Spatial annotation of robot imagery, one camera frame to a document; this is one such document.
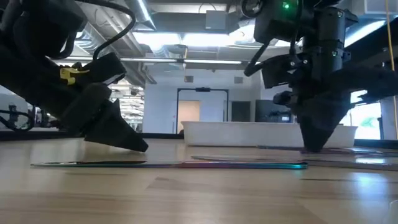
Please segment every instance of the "table surface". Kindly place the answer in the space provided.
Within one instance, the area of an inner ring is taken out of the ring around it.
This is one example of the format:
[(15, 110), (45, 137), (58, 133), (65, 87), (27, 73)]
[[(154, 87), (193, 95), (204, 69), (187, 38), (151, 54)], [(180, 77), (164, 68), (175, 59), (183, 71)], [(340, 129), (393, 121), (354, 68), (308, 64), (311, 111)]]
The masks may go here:
[(0, 223), (384, 223), (398, 172), (31, 168), (33, 162), (187, 161), (192, 155), (297, 157), (297, 152), (186, 147), (150, 139), (138, 153), (81, 139), (0, 143)]

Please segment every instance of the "black robot mount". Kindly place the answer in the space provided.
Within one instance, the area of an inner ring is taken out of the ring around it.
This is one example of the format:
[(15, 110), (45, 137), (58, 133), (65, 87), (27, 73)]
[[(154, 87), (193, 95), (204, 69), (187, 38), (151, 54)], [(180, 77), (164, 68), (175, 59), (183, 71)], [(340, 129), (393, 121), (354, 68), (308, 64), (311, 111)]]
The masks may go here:
[[(344, 67), (351, 54), (344, 50), (346, 28), (358, 22), (349, 12), (334, 7), (339, 1), (260, 0), (258, 10), (243, 14), (256, 18), (254, 38), (263, 44), (244, 74), (261, 70), (265, 88), (289, 84), (292, 91), (274, 96), (274, 103), (289, 107), (306, 149), (320, 152), (354, 104), (353, 91), (367, 90), (358, 103), (372, 103), (398, 93), (398, 76), (383, 68)], [(258, 63), (272, 39), (290, 42), (289, 54)], [(302, 39), (302, 52), (295, 43)]]
[(109, 101), (107, 86), (122, 79), (126, 70), (116, 54), (101, 54), (132, 29), (135, 15), (105, 0), (76, 1), (110, 7), (132, 21), (95, 50), (92, 62), (63, 67), (51, 59), (68, 57), (77, 32), (85, 28), (87, 18), (79, 5), (74, 0), (10, 0), (0, 11), (0, 85), (87, 141), (144, 152), (148, 145), (122, 119), (119, 101)]

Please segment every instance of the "ceiling duct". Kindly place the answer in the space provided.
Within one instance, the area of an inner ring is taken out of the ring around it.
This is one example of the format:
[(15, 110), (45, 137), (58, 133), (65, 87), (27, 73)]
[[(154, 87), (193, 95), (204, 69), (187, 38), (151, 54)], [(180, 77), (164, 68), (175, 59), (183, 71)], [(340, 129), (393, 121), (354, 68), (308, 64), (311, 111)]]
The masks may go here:
[[(104, 18), (111, 24), (111, 27), (116, 31), (116, 32), (121, 32), (122, 29), (126, 28), (125, 23), (122, 21), (120, 18), (119, 14), (115, 13), (114, 10), (112, 9), (106, 9), (104, 10), (102, 7), (97, 7), (98, 12), (102, 13), (104, 15)], [(137, 54), (141, 54), (141, 48), (139, 47), (139, 44), (135, 40), (134, 36), (132, 35), (131, 32), (128, 32), (127, 35), (123, 37), (123, 41), (127, 44), (127, 46), (133, 50), (133, 52), (136, 52)], [(147, 73), (144, 73), (142, 71), (139, 71), (135, 66), (125, 63), (124, 66), (130, 70), (133, 71), (134, 74), (138, 74), (139, 77), (144, 81), (148, 81), (150, 84), (156, 84), (156, 81), (148, 75)]]
[[(84, 31), (78, 38), (76, 38), (75, 45), (77, 45), (79, 48), (83, 49), (90, 55), (93, 55), (95, 49), (97, 49), (97, 47), (104, 42), (104, 37), (90, 23), (87, 23)], [(99, 56), (106, 55), (110, 52), (115, 52), (116, 54), (118, 54), (118, 51), (110, 45), (109, 47), (102, 50), (99, 53)], [(139, 72), (131, 69), (130, 66), (126, 63), (123, 63), (123, 65), (127, 71), (126, 79), (132, 85), (145, 86), (145, 79)]]
[[(155, 58), (185, 58), (185, 54), (177, 54), (171, 52), (166, 45), (160, 47), (149, 46)], [(185, 64), (182, 63), (170, 63), (168, 66), (164, 67), (165, 70), (183, 70)]]
[(129, 9), (136, 15), (137, 22), (152, 30), (156, 30), (145, 0), (125, 0), (125, 2)]

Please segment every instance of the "fluorescent light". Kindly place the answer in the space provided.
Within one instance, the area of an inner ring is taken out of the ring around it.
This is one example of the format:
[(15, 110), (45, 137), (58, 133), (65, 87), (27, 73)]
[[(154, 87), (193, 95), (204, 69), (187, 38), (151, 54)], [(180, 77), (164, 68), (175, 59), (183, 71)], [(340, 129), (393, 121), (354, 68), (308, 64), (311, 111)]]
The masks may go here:
[(223, 47), (234, 43), (226, 34), (187, 34), (182, 44), (193, 47)]
[(201, 60), (201, 59), (185, 59), (186, 63), (215, 63), (215, 64), (226, 64), (226, 65), (241, 65), (241, 61), (230, 61), (230, 60)]
[(177, 63), (177, 59), (167, 58), (121, 58), (122, 62)]
[(71, 61), (76, 61), (76, 62), (79, 62), (79, 61), (90, 62), (90, 61), (93, 60), (93, 58), (92, 58), (92, 57), (76, 57), (76, 56), (71, 56), (71, 57), (67, 57), (67, 58), (65, 58), (65, 59), (63, 59), (63, 60), (66, 60), (66, 61), (71, 60)]
[(135, 32), (133, 34), (137, 42), (146, 44), (150, 48), (159, 49), (163, 45), (181, 44), (180, 36), (174, 33)]
[(366, 37), (368, 34), (374, 32), (378, 28), (384, 26), (385, 23), (386, 23), (385, 21), (377, 21), (377, 22), (372, 22), (371, 24), (368, 24), (368, 25), (360, 28), (360, 30), (358, 30), (357, 32), (355, 32), (353, 35), (349, 36), (346, 39), (344, 47), (348, 47), (351, 44), (357, 42), (359, 39)]

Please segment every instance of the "ceiling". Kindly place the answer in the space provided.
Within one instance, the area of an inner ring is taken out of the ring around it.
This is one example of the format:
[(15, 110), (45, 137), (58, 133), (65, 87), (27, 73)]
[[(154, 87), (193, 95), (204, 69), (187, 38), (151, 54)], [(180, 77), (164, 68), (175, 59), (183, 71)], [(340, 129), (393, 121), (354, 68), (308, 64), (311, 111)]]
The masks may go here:
[[(382, 13), (371, 12), (369, 6), (367, 12), (358, 10), (357, 4), (367, 1), (373, 0), (344, 0), (340, 3), (341, 8), (351, 9), (360, 17), (360, 23), (347, 30), (350, 43), (384, 24)], [(137, 19), (132, 32), (105, 51), (116, 52), (120, 57), (249, 61), (261, 46), (253, 39), (254, 21), (243, 17), (239, 0), (113, 2), (129, 7)], [(82, 37), (75, 42), (73, 56), (92, 55), (97, 46), (115, 36), (131, 20), (129, 16), (112, 9), (81, 2), (79, 5), (89, 23)], [(273, 40), (260, 60), (286, 54), (288, 50), (289, 43)], [(118, 96), (114, 99), (119, 98), (121, 101), (123, 116), (132, 120), (142, 117), (145, 85), (199, 87), (211, 83), (222, 88), (250, 88), (247, 78), (242, 74), (243, 65), (124, 62), (124, 66), (127, 70), (126, 79), (111, 88), (114, 89), (113, 94)], [(184, 82), (187, 75), (193, 76), (193, 83)], [(244, 77), (243, 83), (235, 84), (235, 77)], [(131, 96), (132, 89), (139, 90), (136, 96)]]

